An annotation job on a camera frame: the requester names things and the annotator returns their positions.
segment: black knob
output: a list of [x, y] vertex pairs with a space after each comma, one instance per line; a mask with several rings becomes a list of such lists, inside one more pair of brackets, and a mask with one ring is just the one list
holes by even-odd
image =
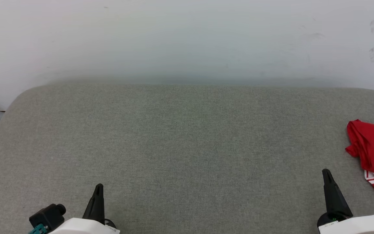
[[62, 204], [57, 204], [56, 208], [58, 209], [61, 215], [64, 215], [66, 213], [66, 208]]

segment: gray cushioned table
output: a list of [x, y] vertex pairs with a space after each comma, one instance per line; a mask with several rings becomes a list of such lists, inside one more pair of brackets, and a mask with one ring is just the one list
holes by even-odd
[[355, 216], [374, 189], [349, 145], [374, 123], [374, 91], [56, 84], [0, 122], [0, 233], [27, 233], [50, 203], [81, 217], [104, 184], [123, 234], [316, 233], [328, 168]]

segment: black cable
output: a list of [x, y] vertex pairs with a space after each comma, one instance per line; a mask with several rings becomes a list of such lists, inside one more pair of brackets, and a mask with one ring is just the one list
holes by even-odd
[[110, 219], [104, 219], [103, 221], [108, 221], [108, 223], [105, 224], [105, 225], [108, 225], [110, 227], [116, 228], [116, 225]]

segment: white stripe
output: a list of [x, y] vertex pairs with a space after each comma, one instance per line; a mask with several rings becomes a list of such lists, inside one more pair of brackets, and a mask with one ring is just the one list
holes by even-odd
[[374, 173], [365, 170], [365, 179], [374, 179]]

